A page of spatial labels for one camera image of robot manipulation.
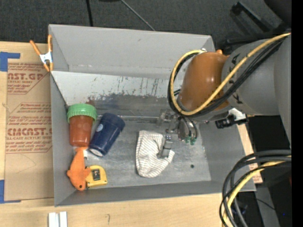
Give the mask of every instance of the navy blue mug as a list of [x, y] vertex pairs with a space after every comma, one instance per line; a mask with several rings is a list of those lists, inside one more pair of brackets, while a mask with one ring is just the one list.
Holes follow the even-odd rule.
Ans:
[[89, 144], [89, 150], [100, 157], [106, 155], [124, 126], [123, 119], [115, 114], [105, 113]]

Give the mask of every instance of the white towel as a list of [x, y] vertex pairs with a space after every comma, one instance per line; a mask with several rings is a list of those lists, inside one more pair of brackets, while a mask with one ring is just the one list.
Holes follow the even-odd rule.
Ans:
[[156, 132], [140, 131], [136, 148], [136, 167], [143, 177], [158, 176], [172, 161], [175, 152], [169, 151], [166, 158], [158, 158], [163, 135]]

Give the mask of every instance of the green lid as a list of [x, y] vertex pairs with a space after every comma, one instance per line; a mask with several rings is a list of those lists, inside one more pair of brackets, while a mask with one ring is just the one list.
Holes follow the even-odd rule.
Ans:
[[89, 104], [73, 104], [68, 108], [67, 121], [70, 122], [70, 118], [76, 115], [90, 116], [96, 121], [97, 111], [96, 108]]

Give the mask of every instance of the orange rubber duck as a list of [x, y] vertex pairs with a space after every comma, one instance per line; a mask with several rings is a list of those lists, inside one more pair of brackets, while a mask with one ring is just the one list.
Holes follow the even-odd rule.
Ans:
[[67, 171], [67, 176], [70, 178], [72, 185], [80, 191], [85, 190], [86, 181], [85, 178], [90, 174], [91, 169], [89, 167], [85, 167], [84, 162], [84, 153], [87, 147], [77, 147], [76, 155], [71, 162], [70, 169]]

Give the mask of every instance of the yellow tape measure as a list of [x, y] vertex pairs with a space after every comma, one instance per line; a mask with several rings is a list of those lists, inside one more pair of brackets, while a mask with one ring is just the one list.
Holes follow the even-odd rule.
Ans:
[[105, 170], [98, 165], [89, 167], [90, 174], [85, 178], [87, 188], [97, 187], [107, 184], [107, 177]]

